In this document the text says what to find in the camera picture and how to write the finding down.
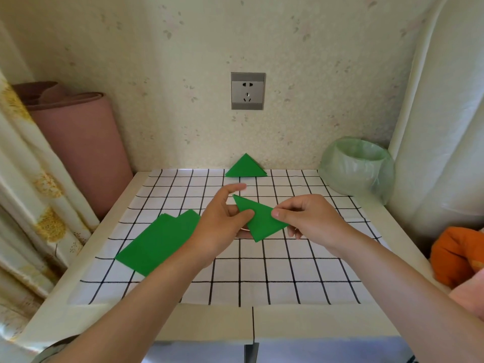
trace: white curtain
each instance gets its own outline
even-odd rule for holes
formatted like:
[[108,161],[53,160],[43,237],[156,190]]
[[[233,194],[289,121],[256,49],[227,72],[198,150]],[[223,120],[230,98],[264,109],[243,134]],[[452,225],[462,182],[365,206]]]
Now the white curtain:
[[88,202],[0,72],[3,339],[15,341],[98,225]]

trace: wallpaper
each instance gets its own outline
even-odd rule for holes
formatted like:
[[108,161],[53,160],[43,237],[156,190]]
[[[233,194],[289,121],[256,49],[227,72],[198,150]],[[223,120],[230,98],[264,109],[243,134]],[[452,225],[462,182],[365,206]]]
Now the wallpaper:
[[[106,92],[136,170],[317,168],[339,137],[388,144],[433,1],[2,0],[5,73]],[[231,72],[267,74],[263,111],[230,109]]]

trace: green paper square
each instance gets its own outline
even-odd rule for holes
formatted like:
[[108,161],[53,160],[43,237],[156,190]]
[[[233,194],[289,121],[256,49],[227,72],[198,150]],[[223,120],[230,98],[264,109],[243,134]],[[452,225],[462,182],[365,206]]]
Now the green paper square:
[[237,195],[233,195],[233,197],[239,211],[252,209],[255,212],[254,217],[247,223],[254,241],[259,242],[288,226],[288,224],[272,217],[270,214],[272,207]]
[[267,177],[263,170],[251,156],[245,153],[231,169],[227,171],[225,177]]
[[188,210],[174,218],[161,214],[115,258],[143,276],[148,276],[174,254],[192,235],[200,215]]

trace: pink fabric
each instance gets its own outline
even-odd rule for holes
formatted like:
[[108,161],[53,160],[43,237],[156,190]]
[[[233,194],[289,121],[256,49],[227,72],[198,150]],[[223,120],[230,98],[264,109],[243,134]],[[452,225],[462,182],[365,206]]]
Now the pink fabric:
[[455,288],[449,297],[484,321],[484,268]]
[[14,89],[94,213],[104,218],[133,178],[107,97],[68,95],[56,82]]

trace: plastic bag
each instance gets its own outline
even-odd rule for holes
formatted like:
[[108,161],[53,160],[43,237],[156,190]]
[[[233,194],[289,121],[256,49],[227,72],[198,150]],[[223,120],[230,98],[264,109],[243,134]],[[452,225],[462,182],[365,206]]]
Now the plastic bag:
[[343,195],[374,195],[383,205],[390,199],[395,165],[390,153],[369,141],[343,137],[324,151],[319,176]]

